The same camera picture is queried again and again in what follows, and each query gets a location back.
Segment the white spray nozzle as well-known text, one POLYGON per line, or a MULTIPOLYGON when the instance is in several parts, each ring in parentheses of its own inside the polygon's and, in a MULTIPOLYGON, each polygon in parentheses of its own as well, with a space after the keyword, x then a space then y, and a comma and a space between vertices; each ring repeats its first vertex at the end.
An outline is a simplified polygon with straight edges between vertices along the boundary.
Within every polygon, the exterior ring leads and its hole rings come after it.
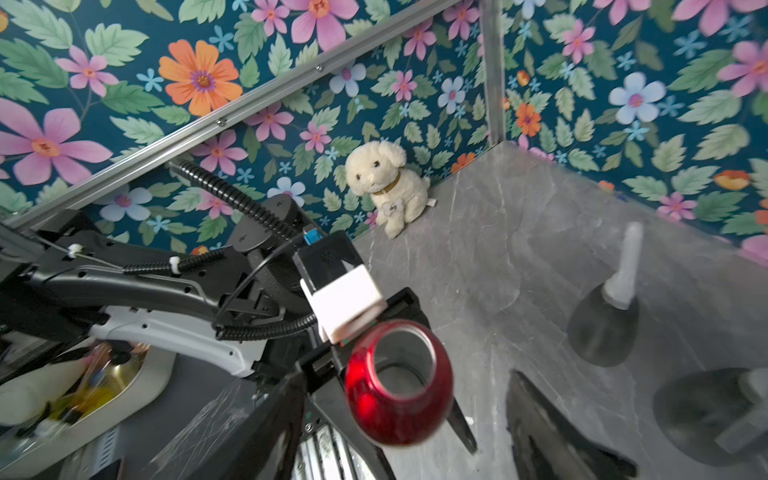
POLYGON ((602 294, 614 308, 628 310, 636 297, 636 278, 639 269, 643 225, 630 222, 627 225, 617 271, 603 284, 602 294))
POLYGON ((746 409, 715 439, 728 454, 745 453, 767 442, 767 368, 741 373, 737 387, 746 401, 746 409))

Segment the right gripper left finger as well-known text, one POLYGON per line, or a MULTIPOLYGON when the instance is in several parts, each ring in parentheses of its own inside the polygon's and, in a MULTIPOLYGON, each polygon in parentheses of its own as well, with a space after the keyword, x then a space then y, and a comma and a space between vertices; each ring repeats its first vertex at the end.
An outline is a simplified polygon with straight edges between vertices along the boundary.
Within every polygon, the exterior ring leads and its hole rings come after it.
POLYGON ((290 479, 303 431, 307 380, 286 377, 197 468, 199 479, 290 479))

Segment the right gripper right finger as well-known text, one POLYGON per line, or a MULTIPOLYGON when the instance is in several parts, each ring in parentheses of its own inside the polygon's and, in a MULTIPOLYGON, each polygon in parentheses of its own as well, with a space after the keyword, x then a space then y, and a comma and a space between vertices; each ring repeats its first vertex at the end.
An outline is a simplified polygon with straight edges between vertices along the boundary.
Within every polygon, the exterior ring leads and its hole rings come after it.
POLYGON ((584 436, 521 371, 506 394, 508 430, 520 479, 635 479, 638 465, 584 436))

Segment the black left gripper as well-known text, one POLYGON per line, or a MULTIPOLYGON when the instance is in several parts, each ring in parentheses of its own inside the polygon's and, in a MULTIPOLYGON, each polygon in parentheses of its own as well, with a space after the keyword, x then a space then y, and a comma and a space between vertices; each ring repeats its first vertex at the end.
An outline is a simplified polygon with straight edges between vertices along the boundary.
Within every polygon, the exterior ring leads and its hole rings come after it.
MULTIPOLYGON (((384 451, 375 445, 360 429, 347 404, 345 386, 348 363, 357 344, 374 327, 395 320, 408 320, 431 328, 428 317, 422 311, 419 297, 409 288, 403 288, 387 299, 387 308, 362 332, 339 344, 319 342, 319 327, 307 330, 314 347, 300 354, 296 370, 306 376, 307 391, 311 403, 320 416, 338 432, 369 467, 375 479, 395 480, 394 471, 384 451)), ((446 421, 466 450, 474 455, 478 451, 477 440, 456 399, 450 407, 446 421)))

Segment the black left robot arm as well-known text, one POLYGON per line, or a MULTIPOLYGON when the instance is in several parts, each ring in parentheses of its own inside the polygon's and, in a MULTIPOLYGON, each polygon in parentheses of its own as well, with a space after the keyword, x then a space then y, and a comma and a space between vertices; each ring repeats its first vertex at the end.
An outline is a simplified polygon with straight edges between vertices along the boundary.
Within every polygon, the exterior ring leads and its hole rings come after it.
POLYGON ((1 229, 1 324, 55 342, 143 343, 267 387, 195 479, 289 479, 309 413, 377 479, 385 447, 448 424, 478 445, 454 397, 448 354, 418 297, 385 297, 349 238, 286 196, 260 203, 199 166, 171 168, 240 212, 230 246, 201 255, 125 244, 79 211, 35 231, 1 229))

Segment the grey translucent spray bottle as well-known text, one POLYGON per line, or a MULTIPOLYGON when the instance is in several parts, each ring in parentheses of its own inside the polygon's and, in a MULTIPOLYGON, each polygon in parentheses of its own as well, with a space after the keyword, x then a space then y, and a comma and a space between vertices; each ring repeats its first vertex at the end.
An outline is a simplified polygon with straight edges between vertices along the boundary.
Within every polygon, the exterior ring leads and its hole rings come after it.
POLYGON ((599 285, 574 310, 567 325, 567 339, 586 362, 599 367, 618 366, 635 346, 639 318, 637 297, 621 309, 609 301, 603 285, 599 285))

